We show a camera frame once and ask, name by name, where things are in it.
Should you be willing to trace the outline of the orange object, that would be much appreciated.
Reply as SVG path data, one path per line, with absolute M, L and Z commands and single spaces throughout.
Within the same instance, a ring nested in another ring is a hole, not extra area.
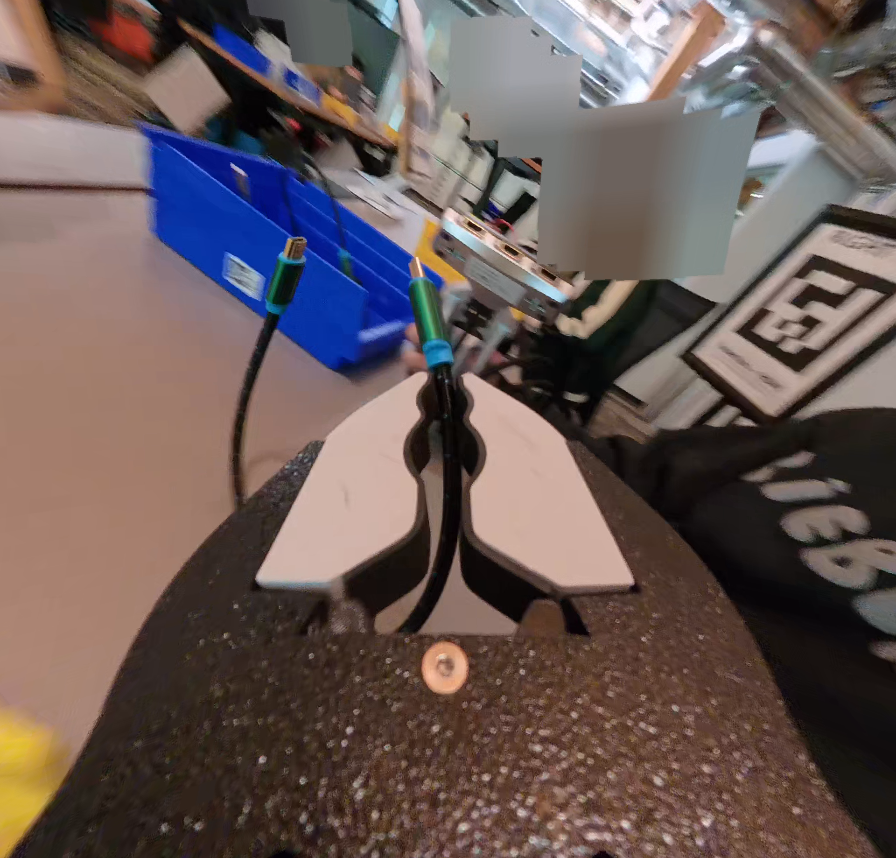
M 151 65 L 155 56 L 155 34 L 151 25 L 139 17 L 115 9 L 105 18 L 88 21 L 91 33 L 107 48 L 124 54 L 140 63 Z

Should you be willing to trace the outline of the grey desk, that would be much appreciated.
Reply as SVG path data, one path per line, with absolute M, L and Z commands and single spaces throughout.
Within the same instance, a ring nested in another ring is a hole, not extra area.
M 168 583 L 230 515 L 260 321 L 138 192 L 2 190 L 1 690 L 72 761 Z
M 149 144 L 138 129 L 1 112 L 2 185 L 141 190 L 149 167 Z

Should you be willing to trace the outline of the grey card panel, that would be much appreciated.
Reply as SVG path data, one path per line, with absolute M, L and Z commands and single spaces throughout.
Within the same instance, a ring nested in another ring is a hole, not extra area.
M 174 130 L 185 135 L 198 134 L 231 103 L 211 69 L 188 44 L 153 68 L 142 80 L 142 90 Z

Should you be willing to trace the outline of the white paper sheet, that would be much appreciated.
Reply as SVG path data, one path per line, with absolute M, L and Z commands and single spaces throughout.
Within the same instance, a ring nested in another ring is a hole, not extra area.
M 383 186 L 379 180 L 359 177 L 349 180 L 343 188 L 379 214 L 394 221 L 402 221 L 411 209 L 401 192 Z

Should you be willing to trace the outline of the black framed marker sign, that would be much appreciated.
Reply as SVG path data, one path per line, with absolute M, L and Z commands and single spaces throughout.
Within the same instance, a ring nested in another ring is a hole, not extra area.
M 686 426 L 796 415 L 894 341 L 894 302 L 894 214 L 827 205 L 683 352 L 718 394 Z

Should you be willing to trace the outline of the black television screen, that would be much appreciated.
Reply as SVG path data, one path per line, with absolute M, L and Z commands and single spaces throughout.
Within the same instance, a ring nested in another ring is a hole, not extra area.
M 366 7 L 349 3 L 353 64 L 363 83 L 379 100 L 388 80 L 399 45 L 399 35 Z

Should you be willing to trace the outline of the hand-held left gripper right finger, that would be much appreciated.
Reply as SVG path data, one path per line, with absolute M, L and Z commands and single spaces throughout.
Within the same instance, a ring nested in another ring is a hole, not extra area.
M 567 624 L 580 623 L 573 598 L 633 591 L 633 572 L 566 438 L 473 374 L 461 375 L 458 401 L 467 588 L 515 623 L 548 601 Z

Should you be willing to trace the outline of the large blue plastic bin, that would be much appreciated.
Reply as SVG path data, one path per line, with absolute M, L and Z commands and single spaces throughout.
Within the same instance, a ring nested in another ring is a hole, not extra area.
M 259 316 L 287 238 L 305 268 L 279 331 L 327 368 L 395 352 L 413 321 L 409 252 L 344 204 L 262 157 L 141 126 L 149 142 L 157 238 Z

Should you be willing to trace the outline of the person's black hoodie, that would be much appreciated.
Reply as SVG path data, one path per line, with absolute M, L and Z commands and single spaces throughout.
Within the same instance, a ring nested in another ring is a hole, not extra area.
M 894 856 L 894 409 L 582 443 L 719 581 L 816 764 Z

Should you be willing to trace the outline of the tilted poster board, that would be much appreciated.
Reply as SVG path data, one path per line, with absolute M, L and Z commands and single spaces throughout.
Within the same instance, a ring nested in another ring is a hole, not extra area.
M 425 27 L 415 0 L 397 0 L 401 41 L 405 52 L 405 115 L 400 162 L 402 175 L 422 181 L 432 175 L 431 143 L 434 92 L 428 63 Z

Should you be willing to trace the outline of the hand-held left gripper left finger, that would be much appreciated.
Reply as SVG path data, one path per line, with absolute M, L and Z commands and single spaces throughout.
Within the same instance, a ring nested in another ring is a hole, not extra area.
M 375 617 L 425 579 L 427 385 L 417 373 L 330 433 L 255 575 L 258 587 L 353 601 Z

